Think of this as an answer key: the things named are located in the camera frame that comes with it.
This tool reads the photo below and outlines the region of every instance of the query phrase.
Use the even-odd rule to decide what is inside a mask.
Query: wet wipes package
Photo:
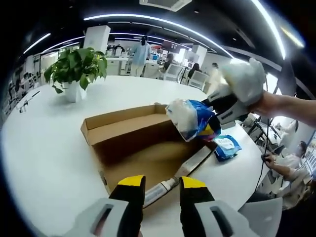
[[[212,111],[196,100],[175,100],[166,107],[166,114],[187,142],[195,137],[211,141],[221,134],[220,123]]]
[[[241,150],[238,142],[230,135],[218,136],[214,142],[218,145],[215,154],[219,162],[233,158],[236,152]]]

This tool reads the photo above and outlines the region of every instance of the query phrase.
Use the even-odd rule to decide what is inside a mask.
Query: open cardboard box
[[[165,112],[150,105],[86,118],[81,131],[109,193],[128,177],[146,176],[146,190],[170,179],[205,144],[185,142]]]

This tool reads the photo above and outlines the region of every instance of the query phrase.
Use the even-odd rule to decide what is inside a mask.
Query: ceiling light
[[[86,17],[84,18],[85,21],[87,20],[93,20],[93,19],[97,19],[97,18],[108,18],[108,17],[136,17],[136,18],[145,18],[145,19],[150,19],[150,20],[155,20],[155,21],[160,21],[160,22],[164,22],[166,24],[170,24],[179,28],[182,28],[186,31],[189,31],[203,39],[205,39],[206,41],[212,43],[213,45],[217,46],[218,48],[220,48],[222,51],[224,51],[226,54],[228,54],[231,58],[234,58],[228,51],[226,51],[222,46],[220,46],[219,44],[215,43],[214,41],[212,41],[211,39],[207,38],[206,36],[200,34],[199,32],[196,32],[194,30],[189,29],[188,27],[185,27],[183,25],[180,25],[178,23],[174,23],[171,21],[167,21],[164,19],[160,19],[160,18],[156,18],[156,17],[152,17],[152,16],[146,16],[146,15],[137,15],[137,14],[106,14],[106,15],[98,15],[98,16],[91,16],[91,17]]]
[[[45,49],[42,53],[45,53],[45,52],[51,50],[52,48],[57,47],[57,46],[59,46],[59,45],[61,45],[61,44],[64,44],[64,43],[67,43],[67,42],[70,42],[70,41],[73,41],[73,40],[78,40],[78,39],[81,39],[81,38],[84,38],[84,37],[85,37],[85,36],[81,36],[81,37],[77,37],[77,38],[74,38],[74,39],[69,39],[69,40],[66,40],[66,41],[64,41],[64,42],[58,43],[58,44],[56,44],[56,45],[54,45],[54,46],[52,46],[52,47],[49,47],[49,48]]]
[[[300,42],[294,35],[292,35],[289,31],[287,31],[285,28],[281,27],[283,32],[299,47],[304,47],[304,44]]]
[[[270,29],[272,30],[273,35],[276,38],[276,42],[277,42],[278,47],[280,49],[282,58],[285,59],[284,45],[282,43],[281,36],[278,33],[277,28],[276,28],[271,16],[268,14],[268,12],[265,10],[265,8],[262,6],[262,4],[258,0],[251,0],[251,1],[253,2],[253,4],[255,4],[255,6],[258,8],[258,10],[261,12],[263,17],[265,18],[267,24],[269,25]]]
[[[144,36],[144,35],[141,35],[141,34],[133,34],[133,33],[110,33],[110,35],[129,35],[129,36]],[[154,39],[158,39],[158,40],[164,40],[164,41],[167,41],[167,42],[170,42],[170,43],[175,43],[177,45],[180,45],[180,46],[183,46],[185,48],[188,48],[187,46],[185,45],[182,45],[182,44],[179,44],[179,43],[176,43],[176,42],[172,42],[172,41],[169,41],[169,40],[166,40],[166,39],[163,39],[163,38],[159,38],[159,37],[156,37],[156,36],[147,36],[148,38],[154,38]]]
[[[28,47],[23,54],[25,54],[27,51],[29,51],[31,48],[33,48],[35,45],[37,45],[39,42],[41,42],[43,39],[47,38],[48,36],[50,36],[51,33],[48,33],[46,35],[44,35],[43,37],[41,37],[40,39],[38,39],[35,43],[33,43],[30,47]]]
[[[140,41],[139,39],[130,39],[130,38],[115,38],[115,39],[116,39],[116,40],[136,40],[136,41]],[[162,45],[162,43],[158,43],[158,42],[154,42],[154,41],[149,41],[149,40],[148,40],[147,42]]]
[[[68,45],[65,45],[65,46],[60,47],[59,49],[61,49],[61,48],[66,48],[66,47],[68,47],[68,46],[70,46],[70,45],[75,45],[75,44],[78,44],[78,43],[80,43],[80,42],[70,43],[70,44],[68,44]]]

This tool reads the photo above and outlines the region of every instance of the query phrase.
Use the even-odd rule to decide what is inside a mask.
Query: white table
[[[169,81],[121,76],[99,79],[88,87],[86,100],[76,104],[48,85],[26,98],[39,90],[26,112],[14,109],[3,126],[3,164],[21,213],[49,236],[64,234],[81,211],[108,196],[80,131],[84,118],[176,98],[206,97],[196,88]],[[193,177],[238,210],[255,189],[261,153],[239,126],[224,133],[233,135],[243,150],[226,164],[212,156]],[[267,171],[264,167],[262,179]],[[141,230],[144,236],[183,236],[178,189],[144,211]]]

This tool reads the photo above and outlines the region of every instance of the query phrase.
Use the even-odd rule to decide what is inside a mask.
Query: ceiling
[[[22,61],[25,56],[40,53],[65,40],[83,36],[83,31],[87,27],[105,24],[109,24],[111,32],[156,35],[178,43],[196,43],[188,38],[191,37],[215,49],[219,54],[225,54],[207,40],[193,33],[150,19],[115,17],[83,20],[85,17],[99,14],[132,13],[176,22],[201,33],[219,45],[243,49],[279,65],[282,65],[283,62],[272,31],[251,0],[193,0],[178,12],[140,5],[139,0],[31,0],[19,4],[20,7],[17,8],[14,2],[8,3],[6,11],[12,12],[15,21],[8,22],[2,30],[4,35],[14,36],[10,38],[9,42],[14,45],[10,49],[12,57],[14,57],[13,61],[18,61],[18,59]],[[288,3],[284,0],[266,1],[265,7],[271,14],[290,22],[294,29],[305,38],[306,47],[301,50],[285,34],[281,34],[286,51],[290,55],[295,55],[290,58],[293,61],[295,74],[299,75],[297,77],[304,81],[316,95],[314,88],[316,74],[313,70],[312,57],[316,27],[311,8],[299,4],[299,1]],[[145,23],[162,28],[131,23]],[[20,57],[30,44],[47,33],[51,33],[51,36]]]

